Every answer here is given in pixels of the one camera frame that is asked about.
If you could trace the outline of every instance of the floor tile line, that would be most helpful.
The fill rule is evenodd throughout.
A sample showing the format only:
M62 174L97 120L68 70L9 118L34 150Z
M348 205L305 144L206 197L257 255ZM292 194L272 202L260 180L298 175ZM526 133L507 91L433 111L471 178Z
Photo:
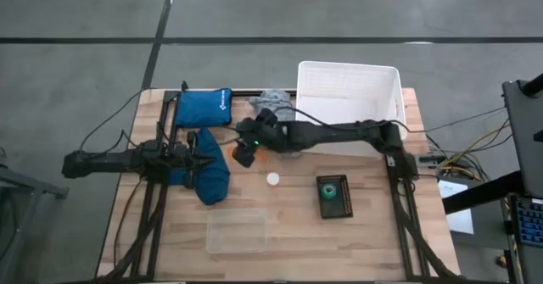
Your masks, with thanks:
M162 8L162 14L160 15L159 25L156 29L153 46L151 48L151 53L149 54L147 67L145 68L145 73L143 75L142 89L151 87L151 82L153 81L154 69L156 68L156 63L159 58L160 45L161 45L160 39L164 37L166 25L168 23L168 18L170 17L172 4L173 4L173 0L164 0L164 6Z
M159 45L266 45L266 44L484 44L543 43L543 36L495 37L332 37L332 36L231 36L231 37L3 37L0 44L153 44Z

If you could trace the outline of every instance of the white bottle cap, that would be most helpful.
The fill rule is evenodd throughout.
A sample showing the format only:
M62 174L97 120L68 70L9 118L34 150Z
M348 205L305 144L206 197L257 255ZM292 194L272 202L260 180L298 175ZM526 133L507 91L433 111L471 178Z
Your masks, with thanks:
M278 173L270 173L267 177L268 183L271 186L276 186L279 183L279 174Z

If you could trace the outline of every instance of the blue cloth bag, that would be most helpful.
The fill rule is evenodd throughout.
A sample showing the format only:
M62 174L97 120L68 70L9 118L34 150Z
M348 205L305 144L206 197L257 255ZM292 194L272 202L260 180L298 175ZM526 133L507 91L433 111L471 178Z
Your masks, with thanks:
M198 128L229 125L232 122L232 90L183 91L177 105L176 125Z
M201 153L215 157L216 161L194 174L194 191L202 203L212 205L227 197L230 171L222 156L221 147L217 144L210 130L200 129L197 133L197 139L196 148ZM182 185L185 173L185 170L171 170L170 185Z

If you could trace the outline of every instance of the white plastic bin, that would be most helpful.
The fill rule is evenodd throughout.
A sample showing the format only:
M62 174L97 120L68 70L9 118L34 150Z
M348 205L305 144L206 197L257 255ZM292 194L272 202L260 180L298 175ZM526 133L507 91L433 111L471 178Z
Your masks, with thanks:
M328 124L368 119L406 123L400 73L387 66L303 61L298 66L296 108ZM311 121L298 113L296 119ZM402 127L400 135L402 140L407 137ZM319 144L306 152L379 155L362 141Z

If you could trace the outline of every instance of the white paper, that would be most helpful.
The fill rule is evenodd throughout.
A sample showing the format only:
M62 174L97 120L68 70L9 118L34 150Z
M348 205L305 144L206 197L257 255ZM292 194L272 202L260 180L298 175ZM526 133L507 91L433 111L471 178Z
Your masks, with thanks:
M442 198L448 198L456 193L466 191L467 186L448 181L439 181L439 194ZM465 209L460 212L447 215L449 229L456 232L473 234L472 210Z

